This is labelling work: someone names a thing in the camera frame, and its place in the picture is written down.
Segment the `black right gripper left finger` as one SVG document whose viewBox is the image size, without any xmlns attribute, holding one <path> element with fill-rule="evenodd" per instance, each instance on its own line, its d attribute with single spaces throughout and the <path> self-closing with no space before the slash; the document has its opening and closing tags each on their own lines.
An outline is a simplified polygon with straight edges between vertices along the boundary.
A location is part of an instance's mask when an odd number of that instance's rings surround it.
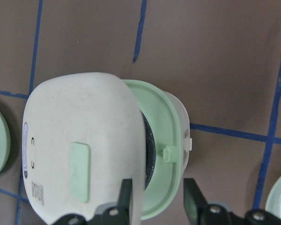
<svg viewBox="0 0 281 225">
<path fill-rule="evenodd" d="M 132 199 L 132 179 L 123 179 L 117 202 L 98 206 L 93 217 L 94 225 L 129 225 Z"/>
</svg>

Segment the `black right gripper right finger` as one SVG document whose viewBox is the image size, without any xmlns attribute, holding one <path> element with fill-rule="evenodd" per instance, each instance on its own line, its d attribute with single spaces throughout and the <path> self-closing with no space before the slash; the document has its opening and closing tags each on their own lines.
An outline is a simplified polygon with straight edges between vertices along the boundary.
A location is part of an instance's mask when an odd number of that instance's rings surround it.
<svg viewBox="0 0 281 225">
<path fill-rule="evenodd" d="M 184 209 L 191 225 L 230 225 L 230 215 L 218 203 L 208 203 L 195 179 L 183 179 Z"/>
</svg>

